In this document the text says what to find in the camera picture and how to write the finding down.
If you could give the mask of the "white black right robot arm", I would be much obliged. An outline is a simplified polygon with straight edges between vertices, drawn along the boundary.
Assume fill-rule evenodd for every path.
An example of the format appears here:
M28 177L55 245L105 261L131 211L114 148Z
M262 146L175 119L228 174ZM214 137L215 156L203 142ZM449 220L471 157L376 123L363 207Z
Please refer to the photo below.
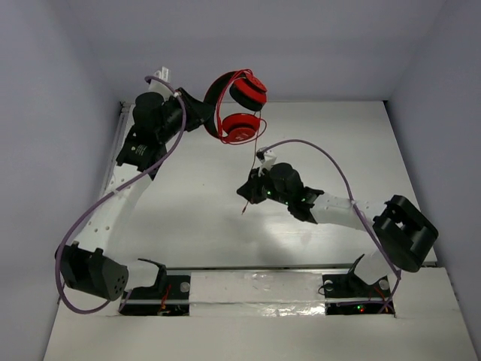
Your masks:
M301 222L343 226L374 237L377 249L359 256L339 281L325 287L325 294L334 298L362 297L388 275L417 272L439 237L437 228L404 196L381 203L333 196L305 186L285 162L253 169L237 194L252 205L266 200L283 204Z

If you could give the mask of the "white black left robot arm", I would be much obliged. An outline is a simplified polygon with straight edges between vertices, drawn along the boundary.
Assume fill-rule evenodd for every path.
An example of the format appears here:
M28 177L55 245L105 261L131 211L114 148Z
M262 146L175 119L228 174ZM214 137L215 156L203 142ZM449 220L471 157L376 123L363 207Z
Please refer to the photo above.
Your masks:
M116 159L106 193L71 227L56 251L56 283L69 308L66 288L113 302L122 296L129 270L116 262L111 249L142 193L170 156L170 140L204 127L226 143L242 144L259 135L259 113L267 101L264 90L242 80L213 85L203 100L184 89L139 95L133 125Z

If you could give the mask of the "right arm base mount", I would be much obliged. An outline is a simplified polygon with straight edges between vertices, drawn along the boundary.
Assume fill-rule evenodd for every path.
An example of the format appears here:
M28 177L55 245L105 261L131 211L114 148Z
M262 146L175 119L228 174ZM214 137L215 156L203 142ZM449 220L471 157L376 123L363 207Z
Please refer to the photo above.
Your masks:
M373 285L357 284L348 274L326 274L317 293L325 298L328 316L352 316L363 314L395 315L393 301L386 305L391 296L387 277Z

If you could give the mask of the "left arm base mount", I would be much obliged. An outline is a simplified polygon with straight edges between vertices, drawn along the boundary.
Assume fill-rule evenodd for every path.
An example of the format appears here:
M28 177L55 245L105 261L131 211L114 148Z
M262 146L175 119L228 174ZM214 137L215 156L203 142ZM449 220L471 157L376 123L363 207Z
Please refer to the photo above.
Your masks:
M149 287L135 287L121 298L123 316L188 316L189 275L163 275Z

